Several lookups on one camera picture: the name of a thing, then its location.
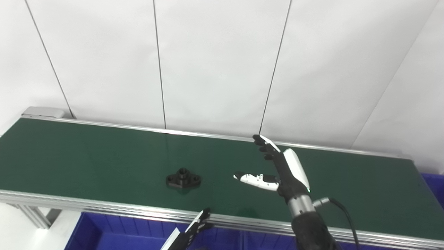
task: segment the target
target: black cable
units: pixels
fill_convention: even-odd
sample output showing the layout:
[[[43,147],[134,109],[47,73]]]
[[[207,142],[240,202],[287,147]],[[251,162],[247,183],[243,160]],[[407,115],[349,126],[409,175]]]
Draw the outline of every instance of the black cable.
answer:
[[[358,235],[356,234],[356,228],[355,228],[355,225],[353,224],[350,214],[348,213],[345,206],[342,205],[339,201],[337,201],[336,199],[333,199],[333,198],[329,198],[329,200],[331,203],[335,204],[337,207],[339,207],[345,213],[345,216],[347,217],[347,220],[349,221],[350,228],[352,229],[353,237],[355,238],[356,249],[359,250]]]

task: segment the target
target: bolt hole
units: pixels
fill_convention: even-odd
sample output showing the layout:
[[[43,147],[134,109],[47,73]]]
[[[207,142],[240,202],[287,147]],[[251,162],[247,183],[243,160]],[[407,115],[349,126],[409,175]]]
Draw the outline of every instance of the bolt hole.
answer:
[[[188,173],[188,170],[185,169],[185,168],[181,168],[181,169],[179,169],[179,173],[180,174],[186,174],[186,173]]]

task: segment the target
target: blue plastic bin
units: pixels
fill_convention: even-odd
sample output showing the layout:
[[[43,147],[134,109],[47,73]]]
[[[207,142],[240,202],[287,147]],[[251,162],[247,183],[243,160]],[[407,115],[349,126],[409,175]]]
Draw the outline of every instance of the blue plastic bin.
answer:
[[[444,175],[422,173],[422,177],[444,209]]]
[[[424,180],[444,208],[444,176],[422,174]],[[159,250],[178,227],[188,225],[144,219],[82,213],[65,250]],[[341,243],[343,250],[355,250],[354,244]],[[222,228],[201,232],[190,250],[296,250],[294,237],[262,234]],[[361,246],[361,250],[390,250]]]
[[[65,250],[159,250],[168,236],[187,224],[82,213]],[[197,235],[190,249],[241,250],[242,232],[211,228]]]

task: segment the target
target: floor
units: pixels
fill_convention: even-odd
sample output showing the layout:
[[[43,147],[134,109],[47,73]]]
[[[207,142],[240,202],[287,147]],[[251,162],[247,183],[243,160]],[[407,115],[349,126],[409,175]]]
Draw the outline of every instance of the floor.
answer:
[[[49,209],[42,208],[43,213]],[[50,229],[37,229],[17,208],[0,203],[0,249],[63,250],[80,212],[62,211]]]

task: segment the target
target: black robotic finger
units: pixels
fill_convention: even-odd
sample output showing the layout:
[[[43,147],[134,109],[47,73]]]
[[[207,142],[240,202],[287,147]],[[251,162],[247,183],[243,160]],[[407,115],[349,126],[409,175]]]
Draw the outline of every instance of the black robotic finger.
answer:
[[[266,154],[264,155],[264,159],[265,159],[266,161],[271,161],[271,160],[273,160],[273,155],[271,155],[271,154],[269,154],[269,153],[266,153]]]
[[[267,149],[267,152],[270,154],[279,154],[280,151],[278,151],[277,148],[275,148],[275,145],[273,144],[266,144],[265,148]]]
[[[203,230],[210,229],[210,228],[212,228],[213,226],[214,226],[213,223],[205,223],[205,224],[201,224],[201,225],[199,226],[198,233],[199,233],[199,232],[202,232]]]
[[[208,219],[210,217],[210,208],[207,207],[204,210],[202,210],[202,215],[200,216],[200,220],[205,220]]]
[[[258,134],[253,135],[254,143],[258,146],[265,145],[265,140]]]

